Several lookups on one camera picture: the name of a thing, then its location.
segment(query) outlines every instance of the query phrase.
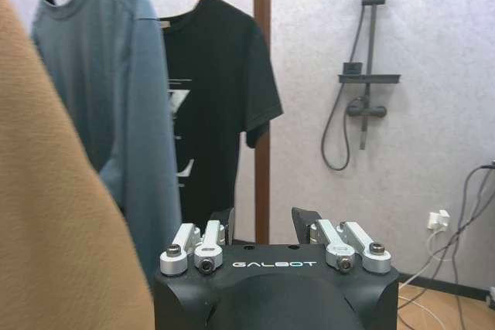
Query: screw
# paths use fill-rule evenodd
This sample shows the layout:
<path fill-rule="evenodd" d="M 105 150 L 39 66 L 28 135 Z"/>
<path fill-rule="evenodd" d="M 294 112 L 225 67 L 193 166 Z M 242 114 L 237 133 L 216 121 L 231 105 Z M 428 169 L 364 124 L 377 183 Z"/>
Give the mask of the screw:
<path fill-rule="evenodd" d="M 180 248 L 180 245 L 177 245 L 176 243 L 173 243 L 172 245 L 167 247 L 166 250 L 167 257 L 178 257 L 181 252 L 182 249 Z"/>
<path fill-rule="evenodd" d="M 214 267 L 215 264 L 211 258 L 204 258 L 200 261 L 200 266 L 198 267 L 198 269 L 202 274 L 211 274 L 213 273 Z"/>
<path fill-rule="evenodd" d="M 385 247 L 381 243 L 371 243 L 370 253 L 372 253 L 373 255 L 384 255 Z"/>
<path fill-rule="evenodd" d="M 339 257 L 337 260 L 337 266 L 343 273 L 347 273 L 353 268 L 353 261 L 349 257 Z"/>

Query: t-shirt sleeve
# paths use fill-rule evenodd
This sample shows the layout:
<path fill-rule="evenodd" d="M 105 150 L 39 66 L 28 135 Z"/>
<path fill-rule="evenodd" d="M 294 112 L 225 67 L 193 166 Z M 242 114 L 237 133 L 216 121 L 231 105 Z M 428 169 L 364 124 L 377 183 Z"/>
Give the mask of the t-shirt sleeve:
<path fill-rule="evenodd" d="M 256 141 L 268 130 L 270 120 L 283 111 L 265 37 L 256 24 L 248 45 L 243 76 L 243 131 L 246 131 L 247 145 L 254 148 Z"/>
<path fill-rule="evenodd" d="M 148 282 L 181 223 L 168 74 L 157 19 L 132 30 L 125 143 L 125 216 Z"/>

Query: black shower fixture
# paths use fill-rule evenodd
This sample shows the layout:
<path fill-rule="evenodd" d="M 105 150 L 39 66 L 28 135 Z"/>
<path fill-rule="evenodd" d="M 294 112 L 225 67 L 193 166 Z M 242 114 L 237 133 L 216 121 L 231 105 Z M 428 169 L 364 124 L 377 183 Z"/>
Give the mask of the black shower fixture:
<path fill-rule="evenodd" d="M 373 58 L 374 58 L 374 44 L 375 44 L 375 33 L 377 28 L 377 10 L 379 5 L 384 5 L 387 0 L 361 0 L 361 16 L 360 22 L 357 28 L 356 37 L 354 39 L 352 53 L 350 54 L 349 62 L 343 64 L 343 72 L 339 75 L 339 82 L 342 84 L 339 93 L 333 104 L 333 108 L 330 111 L 329 118 L 326 122 L 325 130 L 323 131 L 322 140 L 320 142 L 320 151 L 323 157 L 323 161 L 326 166 L 335 171 L 342 171 L 349 165 L 350 161 L 350 146 L 349 138 L 347 137 L 347 116 L 350 117 L 361 117 L 361 139 L 360 139 L 360 149 L 364 150 L 366 148 L 366 139 L 368 132 L 368 121 L 370 117 L 385 117 L 387 116 L 387 108 L 384 106 L 372 106 L 371 105 L 371 85 L 375 84 L 396 84 L 399 82 L 400 75 L 397 74 L 375 74 L 373 70 Z M 360 31 L 363 25 L 365 10 L 371 9 L 370 16 L 370 35 L 368 39 L 368 53 L 367 53 L 367 63 L 366 69 L 363 71 L 364 64 L 361 62 L 355 62 L 353 58 L 355 57 L 357 44 L 359 41 Z M 344 140 L 346 143 L 346 161 L 342 166 L 332 165 L 329 159 L 326 157 L 325 153 L 325 143 L 326 136 L 329 131 L 330 123 L 332 122 L 333 116 L 336 111 L 336 106 L 342 97 L 343 88 L 347 84 L 363 84 L 364 91 L 359 97 L 352 99 L 346 106 L 345 114 L 343 115 L 343 133 Z"/>

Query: blue-gray t-shirt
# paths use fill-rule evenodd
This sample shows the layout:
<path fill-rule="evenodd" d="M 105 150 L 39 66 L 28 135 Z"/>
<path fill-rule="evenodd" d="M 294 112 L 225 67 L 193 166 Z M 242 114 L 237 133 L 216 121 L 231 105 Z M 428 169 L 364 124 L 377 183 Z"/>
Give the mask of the blue-gray t-shirt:
<path fill-rule="evenodd" d="M 155 11 L 149 0 L 70 0 L 61 6 L 40 0 L 32 38 L 91 164 L 128 222 L 151 283 L 160 253 L 181 223 Z"/>

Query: cable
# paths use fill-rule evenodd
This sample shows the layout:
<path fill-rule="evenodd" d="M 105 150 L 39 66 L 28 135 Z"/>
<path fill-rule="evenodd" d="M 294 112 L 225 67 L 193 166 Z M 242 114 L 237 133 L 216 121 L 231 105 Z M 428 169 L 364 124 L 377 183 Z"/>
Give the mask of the cable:
<path fill-rule="evenodd" d="M 471 210 L 471 213 L 469 215 L 469 218 L 471 219 L 474 214 L 476 213 L 476 211 L 479 209 L 480 207 L 480 204 L 481 204 L 481 198 L 482 198 L 482 194 L 483 194 L 483 191 L 485 189 L 485 185 L 486 185 L 486 182 L 488 181 L 488 178 L 490 177 L 491 175 L 491 171 L 493 169 L 488 169 L 488 171 L 486 172 L 484 178 L 483 178 L 483 181 L 481 182 L 481 186 L 480 186 L 480 190 L 478 191 L 477 195 L 476 195 L 476 205 L 474 206 L 473 210 Z"/>
<path fill-rule="evenodd" d="M 400 295 L 399 295 L 399 299 L 402 299 L 403 301 L 409 301 L 409 298 L 402 297 Z M 430 310 L 429 308 L 425 307 L 423 304 L 419 304 L 417 301 L 412 301 L 411 303 L 414 304 L 414 305 L 417 305 L 418 307 L 420 307 L 420 308 L 424 309 L 425 311 L 427 311 L 440 324 L 440 326 L 442 326 L 442 329 L 443 330 L 446 330 L 445 324 L 442 322 L 442 320 L 437 315 L 435 315 L 435 313 L 433 313 L 432 310 Z M 402 322 L 404 323 L 404 325 L 408 326 L 409 328 L 412 328 L 412 327 L 410 327 L 410 325 L 407 325 L 404 322 L 404 320 L 402 320 Z"/>
<path fill-rule="evenodd" d="M 401 284 L 401 286 L 399 286 L 399 291 L 402 290 L 404 287 L 408 286 L 412 281 L 415 280 L 415 278 L 417 278 L 418 276 L 420 276 L 423 272 L 425 272 L 428 267 L 430 267 L 430 263 L 431 261 L 428 261 L 423 267 L 421 270 L 419 270 L 417 273 L 415 273 L 414 275 L 410 276 L 409 279 L 404 282 L 403 284 Z"/>
<path fill-rule="evenodd" d="M 404 319 L 402 318 L 402 316 L 399 313 L 397 313 L 397 317 L 399 317 L 399 320 L 401 320 L 401 322 L 405 325 L 406 328 L 409 328 L 411 330 L 416 330 L 415 328 L 410 326 L 406 321 L 404 321 Z"/>
<path fill-rule="evenodd" d="M 354 55 L 356 54 L 357 43 L 359 41 L 359 36 L 361 34 L 361 29 L 363 28 L 364 10 L 365 10 L 365 7 L 364 7 L 364 5 L 362 5 L 361 6 L 361 14 L 360 14 L 360 19 L 359 19 L 359 24 L 357 26 L 356 37 L 354 38 L 353 48 L 352 48 L 352 51 L 350 53 L 349 62 L 353 62 Z M 344 141 L 346 143 L 346 161 L 344 162 L 344 164 L 342 166 L 338 167 L 338 166 L 334 166 L 334 165 L 332 165 L 330 163 L 329 159 L 326 157 L 325 143 L 326 143 L 326 136 L 328 135 L 328 130 L 329 130 L 330 124 L 332 123 L 333 116 L 335 115 L 337 104 L 339 103 L 340 97 L 342 96 L 344 85 L 345 85 L 344 83 L 340 84 L 339 93 L 337 94 L 337 97 L 335 99 L 335 102 L 333 103 L 333 107 L 332 107 L 332 110 L 330 111 L 330 115 L 328 117 L 328 120 L 326 121 L 325 130 L 323 131 L 322 140 L 321 140 L 321 144 L 320 144 L 320 151 L 321 151 L 322 158 L 323 158 L 323 161 L 325 162 L 326 166 L 329 169 L 335 170 L 335 171 L 338 171 L 338 172 L 344 170 L 349 165 L 349 161 L 350 161 L 350 148 L 349 148 L 349 138 L 347 136 L 347 120 L 346 120 L 347 118 L 346 118 L 346 116 L 347 116 L 347 108 L 355 100 L 357 100 L 357 98 L 354 99 L 354 100 L 352 100 L 351 102 L 349 102 L 347 104 L 346 110 L 344 111 L 344 114 L 343 114 L 344 115 L 344 117 L 343 117 L 343 136 L 344 136 Z"/>
<path fill-rule="evenodd" d="M 439 233 L 441 233 L 442 230 L 436 230 L 434 233 L 432 233 L 430 235 L 430 237 L 426 240 L 426 250 L 428 251 L 428 255 L 430 257 L 432 257 L 433 259 L 435 260 L 440 260 L 440 258 L 438 258 L 436 255 L 434 255 L 434 253 L 432 252 L 432 248 L 430 247 L 430 245 L 432 244 L 432 239 L 433 237 L 435 237 L 436 235 L 438 235 Z M 452 258 L 448 258 L 448 259 L 444 259 L 443 260 L 444 262 L 450 262 L 452 261 Z"/>
<path fill-rule="evenodd" d="M 481 166 L 481 167 L 478 167 L 478 168 L 475 168 L 474 170 L 471 171 L 471 173 L 468 175 L 468 177 L 466 178 L 466 181 L 464 182 L 464 193 L 465 195 L 463 195 L 463 207 L 461 209 L 461 216 L 463 216 L 463 210 L 466 209 L 466 204 L 465 204 L 465 200 L 467 199 L 467 185 L 469 184 L 469 181 L 471 179 L 471 177 L 473 176 L 473 174 L 475 172 L 478 172 L 480 169 L 484 169 L 484 168 L 487 168 L 486 166 Z M 492 203 L 493 199 L 495 199 L 495 192 L 492 193 L 492 195 L 489 197 L 489 199 L 485 202 L 485 204 L 483 205 L 483 207 L 481 208 L 481 210 L 478 211 L 478 213 L 475 213 L 473 215 L 473 217 L 469 218 L 469 220 L 464 223 L 460 228 L 458 228 L 458 230 L 456 231 L 456 233 L 454 233 L 452 235 L 452 237 L 450 238 L 449 242 L 442 248 L 438 249 L 437 251 L 434 252 L 434 255 L 436 255 L 437 253 L 440 253 L 443 251 L 443 254 L 442 254 L 442 260 L 445 259 L 446 257 L 446 254 L 447 252 L 449 251 L 449 248 L 456 242 L 456 239 L 460 236 L 461 233 L 463 233 L 466 228 L 471 224 L 473 223 L 476 219 L 478 219 L 482 214 L 483 212 L 488 208 L 488 206 L 490 206 L 490 204 Z M 432 258 L 430 257 L 426 264 L 429 264 L 431 262 Z M 398 309 L 402 309 L 403 307 L 405 307 L 406 305 L 409 305 L 411 304 L 413 301 L 415 301 L 416 299 L 418 299 L 419 297 L 421 297 L 428 289 L 429 287 L 431 286 L 433 280 L 435 280 L 436 276 L 438 275 L 439 271 L 440 271 L 440 268 L 442 267 L 442 264 L 443 264 L 443 261 L 440 260 L 436 269 L 435 269 L 435 272 L 433 273 L 433 275 L 429 278 L 429 281 L 428 281 L 428 284 L 423 288 L 423 290 L 415 295 L 412 299 L 410 299 L 409 301 L 407 301 L 406 303 L 400 305 L 398 307 Z"/>
<path fill-rule="evenodd" d="M 480 207 L 481 198 L 483 196 L 483 191 L 485 189 L 486 182 L 488 181 L 488 178 L 490 177 L 491 171 L 492 171 L 492 169 L 488 169 L 485 176 L 483 177 L 483 181 L 481 182 L 480 189 L 478 190 L 478 193 L 476 194 L 476 204 L 475 204 L 475 207 L 473 208 L 473 210 L 471 212 L 470 218 L 473 218 L 474 214 L 476 213 L 476 211 Z M 461 227 L 462 222 L 463 222 L 463 217 L 464 217 L 463 212 L 461 212 L 461 216 L 459 217 L 459 221 L 457 222 L 457 229 L 459 229 Z M 456 263 L 457 251 L 459 250 L 459 242 L 460 242 L 460 239 L 457 238 L 456 246 L 454 247 L 454 252 L 452 253 L 451 261 L 452 261 L 452 269 L 454 271 L 454 282 L 456 283 L 454 294 L 456 296 L 457 309 L 459 310 L 459 320 L 461 322 L 461 329 L 465 330 L 466 324 L 464 322 L 463 306 L 461 305 L 461 300 L 459 298 L 459 292 L 458 292 L 458 289 L 459 289 L 459 272 L 457 271 L 457 263 Z"/>

